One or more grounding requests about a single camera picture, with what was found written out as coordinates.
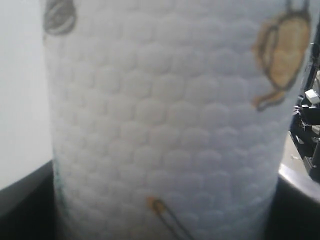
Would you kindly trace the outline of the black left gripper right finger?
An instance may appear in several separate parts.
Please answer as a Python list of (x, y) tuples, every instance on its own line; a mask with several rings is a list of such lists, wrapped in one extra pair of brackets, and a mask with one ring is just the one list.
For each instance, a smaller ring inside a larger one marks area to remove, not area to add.
[(280, 165), (265, 240), (320, 238), (320, 184)]

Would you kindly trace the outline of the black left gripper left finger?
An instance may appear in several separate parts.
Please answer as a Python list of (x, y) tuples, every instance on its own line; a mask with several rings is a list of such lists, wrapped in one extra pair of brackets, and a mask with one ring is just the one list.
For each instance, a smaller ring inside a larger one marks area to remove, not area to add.
[(58, 240), (54, 165), (50, 160), (0, 189), (2, 240)]

